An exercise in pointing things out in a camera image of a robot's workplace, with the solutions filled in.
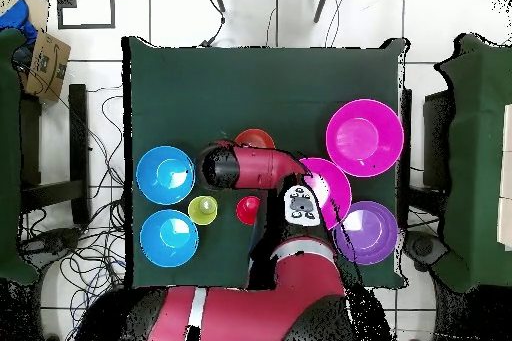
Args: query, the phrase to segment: dark green tablecloth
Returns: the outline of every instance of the dark green tablecloth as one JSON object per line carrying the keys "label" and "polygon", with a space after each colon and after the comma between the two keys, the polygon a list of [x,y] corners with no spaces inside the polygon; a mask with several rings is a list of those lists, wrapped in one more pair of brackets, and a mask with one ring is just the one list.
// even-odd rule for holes
{"label": "dark green tablecloth", "polygon": [[512,48],[464,35],[440,65],[453,89],[450,125],[452,189],[444,240],[452,250],[434,271],[452,290],[512,286],[512,252],[497,242],[505,105],[512,103]]}
{"label": "dark green tablecloth", "polygon": [[17,29],[0,31],[0,277],[30,284],[38,273],[21,259],[16,247],[21,207],[21,85],[12,68],[12,54],[25,41]]}
{"label": "dark green tablecloth", "polygon": [[[208,142],[236,137],[255,127],[269,132],[276,147],[296,156],[328,158],[325,129],[344,103],[373,98],[398,108],[398,57],[405,42],[382,49],[191,49],[153,48],[130,38],[133,172],[152,147],[172,145],[192,159]],[[395,170],[367,179],[350,177],[353,201],[374,200],[394,212]],[[181,203],[205,194],[196,185]],[[134,286],[211,285],[241,287],[247,278],[252,228],[235,216],[249,191],[213,194],[216,220],[198,227],[199,248],[185,265],[159,268],[144,256],[139,232],[164,208],[149,202],[133,184]],[[339,264],[350,271],[342,257]],[[401,287],[393,255],[361,267],[367,285]]]}

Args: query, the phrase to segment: table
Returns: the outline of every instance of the table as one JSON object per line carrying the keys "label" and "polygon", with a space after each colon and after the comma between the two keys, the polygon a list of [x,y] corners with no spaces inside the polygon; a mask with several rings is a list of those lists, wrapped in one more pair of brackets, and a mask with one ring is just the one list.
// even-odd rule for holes
{"label": "table", "polygon": [[[125,139],[127,158],[132,158],[125,192],[133,204],[132,230],[127,232],[127,267],[132,271],[127,270],[126,283],[134,287],[243,287],[248,269],[252,227],[236,219],[235,205],[250,191],[214,194],[218,216],[211,225],[198,227],[199,247],[187,264],[159,268],[147,260],[140,228],[152,213],[169,208],[149,202],[134,182],[137,163],[149,149],[172,145],[193,159],[212,140],[258,127],[272,135],[276,147],[296,157],[328,158],[325,129],[344,103],[373,98],[398,112],[398,58],[405,48],[401,39],[363,50],[156,48],[134,37],[123,38],[122,44],[124,122],[132,132]],[[353,201],[377,201],[395,213],[395,168],[349,181]],[[190,200],[205,192],[195,185],[185,200],[170,207],[186,213]],[[338,265],[345,273],[352,264],[340,256]],[[391,255],[361,267],[365,284],[402,287],[393,266]]]}

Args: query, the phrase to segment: purple bowl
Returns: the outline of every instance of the purple bowl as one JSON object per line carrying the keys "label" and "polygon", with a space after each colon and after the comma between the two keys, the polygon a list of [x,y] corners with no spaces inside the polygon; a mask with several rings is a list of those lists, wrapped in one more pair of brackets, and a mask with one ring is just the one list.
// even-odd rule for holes
{"label": "purple bowl", "polygon": [[373,201],[359,201],[350,206],[347,217],[333,230],[338,250],[350,262],[374,265],[386,259],[395,249],[398,225],[393,214]]}

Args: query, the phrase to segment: cardboard box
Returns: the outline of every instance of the cardboard box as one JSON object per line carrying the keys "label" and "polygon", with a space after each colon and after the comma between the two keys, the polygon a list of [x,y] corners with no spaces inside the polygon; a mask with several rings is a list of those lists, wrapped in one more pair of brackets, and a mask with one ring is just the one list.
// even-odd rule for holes
{"label": "cardboard box", "polygon": [[25,92],[47,100],[59,101],[71,47],[46,33],[37,35]]}
{"label": "cardboard box", "polygon": [[[0,14],[7,11],[18,0],[0,0]],[[28,5],[28,20],[37,29],[30,73],[20,72],[22,85],[27,94],[52,101],[59,101],[60,92],[71,47],[46,33],[48,0],[25,0]]]}

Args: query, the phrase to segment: bowl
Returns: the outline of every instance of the bowl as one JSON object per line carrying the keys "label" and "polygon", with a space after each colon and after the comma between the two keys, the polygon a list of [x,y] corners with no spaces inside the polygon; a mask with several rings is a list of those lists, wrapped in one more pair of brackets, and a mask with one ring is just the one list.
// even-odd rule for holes
{"label": "bowl", "polygon": [[155,147],[144,154],[135,176],[142,194],[163,205],[183,200],[195,182],[192,160],[180,149],[170,146]]}
{"label": "bowl", "polygon": [[387,171],[400,157],[403,144],[400,119],[379,101],[351,101],[327,125],[327,153],[352,176],[370,177]]}
{"label": "bowl", "polygon": [[350,206],[346,218],[334,228],[333,237],[347,260],[374,265],[395,249],[398,225],[386,207],[373,201],[359,201]]}
{"label": "bowl", "polygon": [[199,235],[190,218],[177,210],[153,213],[142,225],[140,245],[145,256],[162,268],[187,263],[197,250]]}
{"label": "bowl", "polygon": [[238,145],[258,148],[275,148],[272,137],[262,129],[251,128],[238,134],[235,138]]}
{"label": "bowl", "polygon": [[352,202],[347,176],[329,160],[308,157],[300,162],[311,171],[312,177],[304,176],[304,180],[315,193],[327,229],[332,229],[346,216]]}

